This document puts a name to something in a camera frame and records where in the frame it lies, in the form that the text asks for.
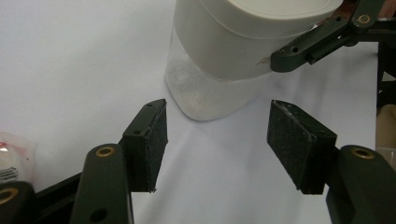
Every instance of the screw hole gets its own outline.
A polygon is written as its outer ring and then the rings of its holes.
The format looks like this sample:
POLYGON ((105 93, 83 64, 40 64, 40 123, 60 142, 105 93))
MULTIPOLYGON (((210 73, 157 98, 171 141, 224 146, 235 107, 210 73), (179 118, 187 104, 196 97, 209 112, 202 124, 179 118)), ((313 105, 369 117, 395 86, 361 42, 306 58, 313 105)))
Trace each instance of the screw hole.
POLYGON ((291 51, 294 52, 294 53, 297 53, 298 52, 298 48, 297 47, 291 47, 291 51))
POLYGON ((114 147, 102 147, 96 151, 96 156, 107 157, 115 152, 114 147))
POLYGON ((358 17, 358 22, 360 22, 362 24, 367 24, 370 22, 370 17, 367 15, 361 15, 358 17))
POLYGON ((91 222, 100 222, 107 217, 107 210, 105 208, 98 209, 91 214, 91 222))
POLYGON ((0 190, 0 204, 7 203, 18 194, 18 189, 9 188, 0 190))
POLYGON ((368 150, 365 150, 365 149, 354 148, 352 150, 352 153, 355 156, 358 156, 358 157, 366 159, 366 160, 370 160, 370 159, 374 158, 374 154, 368 150))

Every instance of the white lid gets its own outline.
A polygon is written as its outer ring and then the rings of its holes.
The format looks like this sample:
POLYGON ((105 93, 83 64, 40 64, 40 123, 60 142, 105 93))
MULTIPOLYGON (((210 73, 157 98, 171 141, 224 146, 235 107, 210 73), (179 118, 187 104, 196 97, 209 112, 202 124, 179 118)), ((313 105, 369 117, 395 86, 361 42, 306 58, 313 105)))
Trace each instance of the white lid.
POLYGON ((199 0, 212 17, 242 36, 266 39, 306 32, 342 0, 199 0))

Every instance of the white tabletop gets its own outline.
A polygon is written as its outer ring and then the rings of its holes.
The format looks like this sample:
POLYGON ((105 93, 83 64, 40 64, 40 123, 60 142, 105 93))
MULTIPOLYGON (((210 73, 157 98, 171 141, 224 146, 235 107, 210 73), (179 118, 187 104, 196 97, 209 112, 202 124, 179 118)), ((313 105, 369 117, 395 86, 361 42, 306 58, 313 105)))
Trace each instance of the white tabletop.
POLYGON ((35 190, 81 172, 117 143, 140 108, 168 102, 169 144, 153 194, 133 193, 143 223, 331 223, 325 195, 297 191, 266 144, 272 99, 338 134, 375 144, 376 45, 342 48, 273 74, 223 119, 188 119, 164 80, 175 0, 2 1, 0 131, 35 143, 35 190))

